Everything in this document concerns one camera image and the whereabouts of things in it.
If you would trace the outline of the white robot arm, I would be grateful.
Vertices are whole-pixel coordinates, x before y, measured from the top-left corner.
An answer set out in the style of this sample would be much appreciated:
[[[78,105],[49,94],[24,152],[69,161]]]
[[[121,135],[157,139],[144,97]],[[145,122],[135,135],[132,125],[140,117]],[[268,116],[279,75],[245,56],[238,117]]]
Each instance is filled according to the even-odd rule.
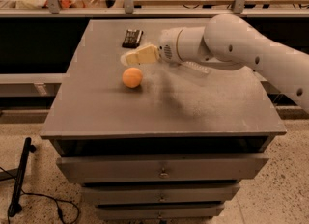
[[[200,27],[163,30],[157,45],[142,45],[121,56],[126,66],[158,60],[223,70],[249,67],[309,112],[309,55],[272,41],[235,15],[217,15]]]

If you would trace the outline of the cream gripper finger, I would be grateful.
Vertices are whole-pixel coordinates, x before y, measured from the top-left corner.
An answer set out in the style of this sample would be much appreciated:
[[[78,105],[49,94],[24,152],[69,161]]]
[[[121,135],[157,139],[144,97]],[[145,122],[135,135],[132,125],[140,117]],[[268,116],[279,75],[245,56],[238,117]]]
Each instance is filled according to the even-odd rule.
[[[121,62],[123,65],[133,65],[135,63],[135,55],[133,53],[123,54],[121,56]]]
[[[156,63],[158,59],[158,49],[152,44],[138,47],[125,55],[125,62],[128,65]]]

